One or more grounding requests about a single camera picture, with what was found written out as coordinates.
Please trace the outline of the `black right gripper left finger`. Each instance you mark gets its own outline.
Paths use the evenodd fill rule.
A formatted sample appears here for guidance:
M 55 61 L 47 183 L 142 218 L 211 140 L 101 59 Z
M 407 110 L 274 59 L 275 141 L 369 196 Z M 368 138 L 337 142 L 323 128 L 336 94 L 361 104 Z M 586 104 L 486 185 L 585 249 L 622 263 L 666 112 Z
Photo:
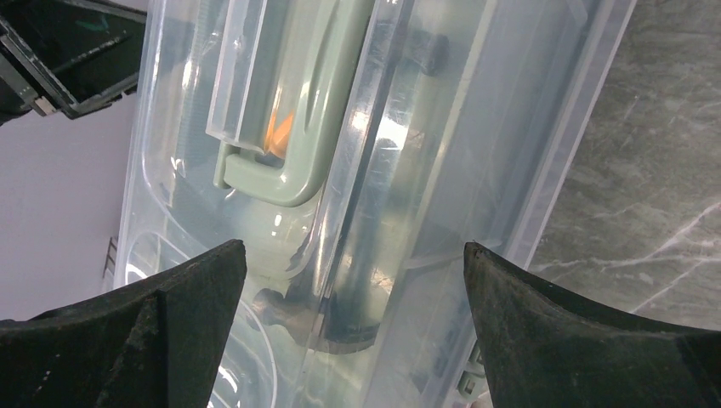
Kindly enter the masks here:
M 2 406 L 206 406 L 246 276 L 234 239 L 97 297 L 3 320 Z

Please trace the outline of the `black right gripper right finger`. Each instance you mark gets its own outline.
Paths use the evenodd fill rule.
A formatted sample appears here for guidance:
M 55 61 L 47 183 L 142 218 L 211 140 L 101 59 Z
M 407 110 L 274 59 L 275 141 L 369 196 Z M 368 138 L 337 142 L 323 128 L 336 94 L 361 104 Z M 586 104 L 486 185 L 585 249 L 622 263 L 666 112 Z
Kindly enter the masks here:
M 652 320 L 544 280 L 478 242 L 463 278 L 496 407 L 717 407 L 718 331 Z

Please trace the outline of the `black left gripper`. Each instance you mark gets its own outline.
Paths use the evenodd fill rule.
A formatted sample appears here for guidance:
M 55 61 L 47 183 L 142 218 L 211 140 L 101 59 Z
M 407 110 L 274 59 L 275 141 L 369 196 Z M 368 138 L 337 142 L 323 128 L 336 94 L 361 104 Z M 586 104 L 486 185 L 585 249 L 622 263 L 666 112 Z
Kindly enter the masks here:
M 112 1 L 3 1 L 1 122 L 74 120 L 134 94 L 146 19 Z

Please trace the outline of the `green toolbox with clear lid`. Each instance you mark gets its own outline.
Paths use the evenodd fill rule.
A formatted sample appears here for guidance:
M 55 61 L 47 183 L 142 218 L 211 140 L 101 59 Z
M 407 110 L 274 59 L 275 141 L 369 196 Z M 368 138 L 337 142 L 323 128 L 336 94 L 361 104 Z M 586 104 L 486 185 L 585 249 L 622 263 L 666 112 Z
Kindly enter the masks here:
M 244 242 L 204 407 L 488 401 L 464 246 L 529 264 L 633 8 L 151 2 L 116 285 Z

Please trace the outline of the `orange handled screwdriver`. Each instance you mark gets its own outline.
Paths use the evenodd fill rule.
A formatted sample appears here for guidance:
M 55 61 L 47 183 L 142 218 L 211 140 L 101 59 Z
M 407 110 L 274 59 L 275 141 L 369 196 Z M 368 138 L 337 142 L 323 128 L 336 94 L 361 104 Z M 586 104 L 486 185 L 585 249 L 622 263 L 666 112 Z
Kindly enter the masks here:
M 281 159 L 287 156 L 287 147 L 292 131 L 294 114 L 278 118 L 278 112 L 273 111 L 264 136 L 264 153 Z

